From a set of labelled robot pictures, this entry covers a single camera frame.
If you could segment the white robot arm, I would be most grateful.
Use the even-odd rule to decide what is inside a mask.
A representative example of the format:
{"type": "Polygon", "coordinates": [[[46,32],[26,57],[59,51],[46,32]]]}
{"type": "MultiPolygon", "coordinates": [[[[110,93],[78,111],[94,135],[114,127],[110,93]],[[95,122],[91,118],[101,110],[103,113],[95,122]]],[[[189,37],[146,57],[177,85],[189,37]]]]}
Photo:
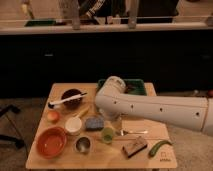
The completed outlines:
{"type": "Polygon", "coordinates": [[[213,98],[132,95],[125,89],[123,79],[110,76],[98,90],[95,105],[108,120],[138,116],[213,137],[213,98]]]}

